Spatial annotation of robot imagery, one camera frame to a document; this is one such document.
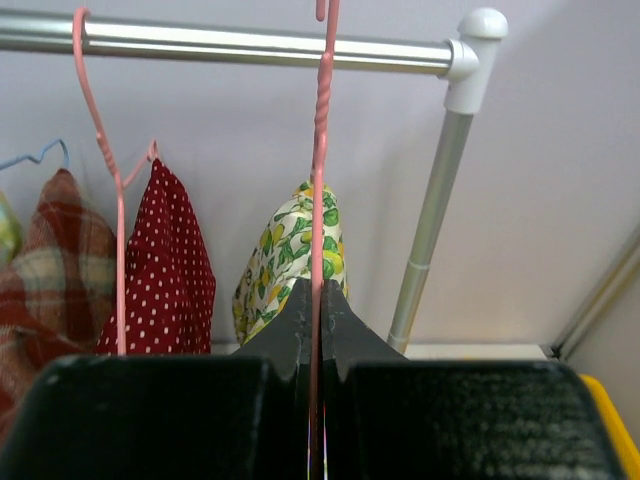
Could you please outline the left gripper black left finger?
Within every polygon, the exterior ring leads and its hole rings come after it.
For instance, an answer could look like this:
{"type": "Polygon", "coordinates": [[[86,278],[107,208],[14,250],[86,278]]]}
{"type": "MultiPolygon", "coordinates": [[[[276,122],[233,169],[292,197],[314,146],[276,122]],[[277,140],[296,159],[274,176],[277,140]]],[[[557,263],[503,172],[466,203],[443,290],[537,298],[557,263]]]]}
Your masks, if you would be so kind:
{"type": "Polygon", "coordinates": [[[311,282],[299,279],[284,308],[232,354],[268,366],[254,421],[253,479],[308,477],[311,282]]]}

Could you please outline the pink wire hanger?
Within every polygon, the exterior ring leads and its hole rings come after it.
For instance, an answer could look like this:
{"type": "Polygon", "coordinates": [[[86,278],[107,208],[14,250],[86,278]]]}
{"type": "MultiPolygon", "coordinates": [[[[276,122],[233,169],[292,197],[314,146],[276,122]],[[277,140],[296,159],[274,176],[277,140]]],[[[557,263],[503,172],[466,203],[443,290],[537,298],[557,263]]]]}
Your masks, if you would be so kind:
{"type": "Polygon", "coordinates": [[[116,347],[117,354],[124,356],[127,353],[127,341],[126,341],[126,325],[125,325],[125,313],[126,313],[126,293],[125,293],[125,279],[126,279],[126,266],[125,266],[125,199],[124,191],[129,184],[136,178],[140,170],[147,161],[147,158],[143,158],[138,165],[134,168],[132,173],[123,178],[122,174],[117,166],[114,158],[111,146],[108,141],[106,129],[103,125],[100,117],[99,109],[93,92],[91,90],[85,61],[84,61],[84,33],[85,33],[85,20],[89,16],[89,9],[86,7],[79,7],[75,10],[72,18],[72,53],[74,58],[74,65],[76,69],[77,78],[80,84],[80,88],[89,110],[95,131],[96,131],[96,143],[102,154],[104,163],[107,170],[112,176],[116,188],[116,202],[117,202],[117,224],[116,224],[116,347]]]}
{"type": "Polygon", "coordinates": [[[314,148],[312,158],[312,236],[311,236],[311,352],[309,390],[309,477],[324,477],[324,411],[320,387],[321,376],[321,298],[323,288],[323,191],[324,166],[328,147],[328,116],[331,98],[335,43],[340,2],[318,1],[316,20],[326,24],[325,47],[321,55],[314,115],[314,148]]]}

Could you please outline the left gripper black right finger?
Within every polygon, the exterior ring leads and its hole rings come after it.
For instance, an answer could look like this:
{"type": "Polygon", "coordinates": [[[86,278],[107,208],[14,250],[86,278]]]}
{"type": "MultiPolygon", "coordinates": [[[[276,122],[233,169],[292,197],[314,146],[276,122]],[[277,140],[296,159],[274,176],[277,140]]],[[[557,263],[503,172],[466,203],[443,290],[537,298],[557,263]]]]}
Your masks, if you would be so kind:
{"type": "Polygon", "coordinates": [[[328,477],[359,479],[359,413],[365,396],[355,391],[351,371],[360,364],[402,364],[407,358],[354,313],[335,280],[325,281],[322,287],[321,351],[328,477]]]}

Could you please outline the lemon print cloth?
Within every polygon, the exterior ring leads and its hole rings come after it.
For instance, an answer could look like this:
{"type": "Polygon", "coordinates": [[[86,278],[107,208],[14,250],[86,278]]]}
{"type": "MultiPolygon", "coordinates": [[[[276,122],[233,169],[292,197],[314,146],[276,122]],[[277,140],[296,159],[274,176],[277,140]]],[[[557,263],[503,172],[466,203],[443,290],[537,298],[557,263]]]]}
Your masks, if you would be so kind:
{"type": "MultiPolygon", "coordinates": [[[[323,277],[350,294],[340,211],[323,187],[323,277]]],[[[232,298],[236,339],[243,345],[284,308],[297,280],[311,278],[313,185],[302,183],[270,217],[232,298]]]]}

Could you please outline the red polka dot skirt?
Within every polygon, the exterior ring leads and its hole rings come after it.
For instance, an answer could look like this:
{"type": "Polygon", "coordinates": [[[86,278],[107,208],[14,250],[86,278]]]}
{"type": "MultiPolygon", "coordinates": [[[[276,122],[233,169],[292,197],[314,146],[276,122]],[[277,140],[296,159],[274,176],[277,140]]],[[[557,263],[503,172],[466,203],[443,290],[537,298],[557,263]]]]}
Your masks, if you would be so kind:
{"type": "Polygon", "coordinates": [[[209,354],[216,280],[188,193],[152,164],[125,250],[128,354],[209,354]]]}

